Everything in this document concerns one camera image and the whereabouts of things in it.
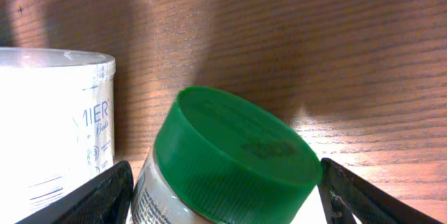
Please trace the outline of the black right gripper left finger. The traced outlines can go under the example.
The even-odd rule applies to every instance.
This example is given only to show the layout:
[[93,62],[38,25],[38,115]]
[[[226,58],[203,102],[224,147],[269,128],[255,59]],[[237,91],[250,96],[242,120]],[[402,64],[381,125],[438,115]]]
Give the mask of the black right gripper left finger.
[[125,224],[133,196],[133,173],[122,160],[19,224]]

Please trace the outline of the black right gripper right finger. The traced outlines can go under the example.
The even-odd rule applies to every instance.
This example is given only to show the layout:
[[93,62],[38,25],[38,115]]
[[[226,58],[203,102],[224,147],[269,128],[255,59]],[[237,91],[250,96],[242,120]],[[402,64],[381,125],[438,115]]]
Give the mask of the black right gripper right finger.
[[318,192],[328,224],[427,223],[440,221],[410,207],[339,163],[322,158]]

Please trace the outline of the white blue label jar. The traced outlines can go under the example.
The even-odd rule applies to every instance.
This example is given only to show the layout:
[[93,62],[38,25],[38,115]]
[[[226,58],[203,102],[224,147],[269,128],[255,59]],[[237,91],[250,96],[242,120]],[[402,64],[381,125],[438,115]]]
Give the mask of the white blue label jar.
[[112,167],[114,57],[1,48],[1,222],[16,223]]

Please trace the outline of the green lid jar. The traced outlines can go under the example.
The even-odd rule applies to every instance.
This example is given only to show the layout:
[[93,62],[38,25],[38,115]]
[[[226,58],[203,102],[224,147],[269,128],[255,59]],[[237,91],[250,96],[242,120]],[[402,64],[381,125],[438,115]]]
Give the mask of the green lid jar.
[[253,103],[181,90],[138,177],[134,223],[290,223],[323,172],[309,145]]

